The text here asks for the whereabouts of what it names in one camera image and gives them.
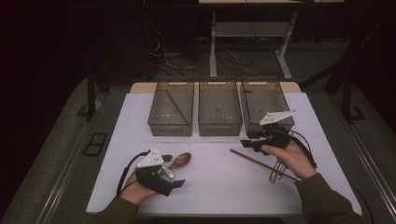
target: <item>plastic bin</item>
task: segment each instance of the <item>plastic bin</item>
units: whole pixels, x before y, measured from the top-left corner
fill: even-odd
[[[153,136],[192,136],[194,77],[160,77],[148,117]]]
[[[289,111],[283,91],[276,77],[242,77],[241,105],[248,138],[260,138],[260,120],[267,112]],[[280,127],[290,130],[292,117],[278,122]]]
[[[199,81],[199,134],[239,136],[242,127],[235,77],[201,77]]]

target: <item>table leg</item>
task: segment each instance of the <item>table leg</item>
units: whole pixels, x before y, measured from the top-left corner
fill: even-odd
[[[293,13],[291,14],[290,22],[288,24],[288,28],[286,29],[286,33],[283,36],[282,47],[280,49],[275,50],[277,61],[279,62],[280,69],[282,70],[285,79],[292,78],[290,70],[288,68],[288,64],[285,61],[284,55],[290,41],[291,33],[293,31],[294,23],[296,22],[297,15],[298,15],[298,11],[293,11]]]

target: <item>wooden spoon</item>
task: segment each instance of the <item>wooden spoon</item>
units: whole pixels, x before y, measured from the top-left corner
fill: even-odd
[[[187,165],[191,160],[191,154],[189,152],[185,152],[183,154],[178,155],[175,160],[172,162],[170,166],[168,166],[169,169],[175,169],[175,168],[180,168],[185,165]],[[165,172],[162,171],[160,172],[159,175],[164,175]]]

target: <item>white tabletop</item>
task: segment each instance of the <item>white tabletop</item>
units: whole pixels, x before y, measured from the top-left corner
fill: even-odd
[[[361,207],[307,96],[305,93],[285,93],[285,97],[289,108],[297,111],[293,116],[293,130],[304,135],[309,142],[318,171],[334,190],[352,202],[354,211],[361,214]],[[300,196],[292,180],[283,177],[271,184],[268,181],[270,170],[230,152],[233,148],[258,161],[275,165],[273,156],[265,157],[241,146],[239,140],[247,139],[244,125],[239,137],[199,136],[198,95],[195,94],[193,135],[154,137],[148,126],[152,98],[152,93],[130,93],[126,96],[87,207],[88,213],[97,213],[111,202],[121,173],[130,159],[153,147],[174,158],[190,152],[192,158],[186,167],[174,171],[175,180],[186,179],[184,185],[173,189],[169,197],[158,195],[143,202],[140,216],[279,217],[302,213]]]

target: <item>chopstick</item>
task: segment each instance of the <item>chopstick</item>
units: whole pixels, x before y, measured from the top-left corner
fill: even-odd
[[[234,150],[234,149],[232,149],[232,148],[230,149],[230,151],[231,151],[232,153],[234,153],[234,154],[240,156],[240,157],[243,157],[243,158],[249,160],[249,161],[253,161],[254,163],[257,163],[257,164],[259,164],[259,165],[261,165],[261,166],[263,166],[263,167],[266,167],[266,168],[268,168],[268,169],[270,169],[270,170],[272,170],[272,171],[278,172],[278,170],[272,168],[271,166],[266,165],[266,164],[264,164],[264,163],[262,163],[262,162],[260,162],[260,161],[256,161],[256,160],[254,160],[253,158],[250,158],[249,156],[247,156],[247,155],[245,155],[245,154],[242,154],[242,153],[240,153],[240,152],[238,152],[238,151],[236,151],[236,150]],[[295,181],[300,181],[299,179],[296,179],[296,178],[292,177],[291,175],[287,175],[287,174],[285,174],[285,173],[283,173],[283,175],[284,175],[284,176],[287,176],[288,178],[293,179],[293,180],[295,180]]]
[[[184,121],[188,124],[189,121],[186,119],[186,117],[184,117],[184,114],[181,113],[180,108],[178,107],[177,103],[175,102],[174,98],[171,96],[171,94],[169,93],[168,90],[165,90],[166,94],[168,95],[169,99],[171,99],[172,104],[174,104],[176,110],[178,111],[178,113],[180,114],[180,116],[184,119]]]

